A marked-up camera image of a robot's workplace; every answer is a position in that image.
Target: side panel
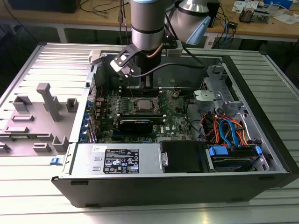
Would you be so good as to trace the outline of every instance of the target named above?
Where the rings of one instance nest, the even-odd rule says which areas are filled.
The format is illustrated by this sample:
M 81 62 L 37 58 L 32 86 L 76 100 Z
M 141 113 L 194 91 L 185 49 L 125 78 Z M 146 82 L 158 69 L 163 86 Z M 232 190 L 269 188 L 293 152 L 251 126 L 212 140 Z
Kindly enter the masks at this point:
M 136 179 L 52 179 L 75 207 L 249 201 L 284 175 Z
M 240 93 L 243 95 L 245 99 L 244 103 L 246 103 L 248 105 L 248 108 L 250 108 L 250 110 L 252 111 L 253 116 L 257 120 L 264 135 L 271 144 L 273 150 L 275 151 L 277 157 L 279 158 L 286 171 L 292 174 L 282 183 L 276 185 L 276 187 L 284 187 L 285 185 L 291 183 L 299 177 L 299 167 L 297 166 L 295 160 L 292 158 L 291 154 L 280 139 L 280 136 L 274 129 L 273 125 L 269 121 L 263 109 L 259 105 L 256 97 L 253 95 L 250 88 L 246 84 L 244 78 L 240 74 L 238 68 L 232 61 L 231 57 L 224 56 L 223 59 L 229 71 L 231 72 L 231 75 L 233 76 L 234 80 L 232 81 L 235 82 L 235 86 L 237 86 Z

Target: blue cable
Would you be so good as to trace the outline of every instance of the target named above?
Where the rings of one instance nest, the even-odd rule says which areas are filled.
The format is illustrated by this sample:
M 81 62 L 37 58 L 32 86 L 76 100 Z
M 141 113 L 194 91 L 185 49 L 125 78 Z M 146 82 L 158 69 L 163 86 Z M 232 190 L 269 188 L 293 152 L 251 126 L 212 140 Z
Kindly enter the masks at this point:
M 228 25 L 226 24 L 226 22 L 223 19 L 221 19 L 221 18 L 218 18 L 218 19 L 225 24 L 226 34 L 225 34 L 225 38 L 224 38 L 224 42 L 223 42 L 223 43 L 225 43 L 227 40 L 227 37 L 228 37 Z
M 229 140 L 227 140 L 223 134 L 223 124 L 224 122 L 228 122 L 229 126 L 230 126 L 230 129 L 232 130 L 232 137 L 233 137 L 233 141 L 234 141 L 234 144 L 236 146 L 240 146 L 240 142 L 239 142 L 239 139 L 237 138 L 236 134 L 235 134 L 235 127 L 233 125 L 232 122 L 230 122 L 230 120 L 227 120 L 227 119 L 223 119 L 220 124 L 219 124 L 219 132 L 220 132 L 220 136 L 222 137 L 222 139 L 228 144 L 229 147 L 232 146 L 232 144 L 229 142 Z

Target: computer case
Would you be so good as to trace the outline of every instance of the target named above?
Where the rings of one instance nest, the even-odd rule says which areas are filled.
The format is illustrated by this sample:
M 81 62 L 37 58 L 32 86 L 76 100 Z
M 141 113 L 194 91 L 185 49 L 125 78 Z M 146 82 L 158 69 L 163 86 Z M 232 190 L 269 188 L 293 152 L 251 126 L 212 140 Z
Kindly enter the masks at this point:
M 8 2 L 17 10 L 74 13 L 81 0 L 8 0 Z
M 208 27 L 211 28 L 214 25 L 220 2 L 219 0 L 208 0 L 206 5 L 209 9 L 209 16 L 211 17 L 211 21 Z

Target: floor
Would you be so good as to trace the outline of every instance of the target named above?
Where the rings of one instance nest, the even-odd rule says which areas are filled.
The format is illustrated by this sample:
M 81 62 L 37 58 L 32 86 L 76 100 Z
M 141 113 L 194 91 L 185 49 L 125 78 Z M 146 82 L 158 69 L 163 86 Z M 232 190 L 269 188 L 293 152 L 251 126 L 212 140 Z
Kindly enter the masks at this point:
M 16 36 L 2 35 L 2 39 L 0 39 L 0 95 L 3 94 L 36 47 L 36 42 L 22 27 L 15 27 L 15 29 Z M 28 27 L 28 30 L 39 42 L 59 42 L 58 34 L 54 28 Z M 72 43 L 118 44 L 120 42 L 117 31 L 67 29 L 66 33 Z M 122 36 L 125 42 L 125 33 L 122 33 Z M 204 37 L 196 47 L 202 48 L 205 39 Z M 261 46 L 260 44 L 260 42 L 253 40 L 243 40 L 241 43 L 240 39 L 235 39 L 231 44 L 221 46 L 221 48 L 238 49 L 241 46 L 245 50 L 263 50 L 282 68 L 286 56 L 290 55 L 291 43 L 263 42 Z M 299 54 L 295 56 L 296 58 L 285 70 L 285 73 L 298 88 Z

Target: table leg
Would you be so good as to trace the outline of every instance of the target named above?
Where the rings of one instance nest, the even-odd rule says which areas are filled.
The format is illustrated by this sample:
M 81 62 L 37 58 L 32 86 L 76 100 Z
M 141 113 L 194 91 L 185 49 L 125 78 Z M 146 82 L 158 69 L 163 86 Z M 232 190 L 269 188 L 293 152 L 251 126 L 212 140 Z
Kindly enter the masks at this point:
M 217 36 L 218 33 L 208 33 L 204 48 L 211 49 Z
M 60 42 L 61 43 L 67 43 L 68 40 L 67 40 L 67 37 L 65 35 L 64 28 L 63 27 L 57 27 L 57 32 L 58 32 L 58 35 L 59 35 Z

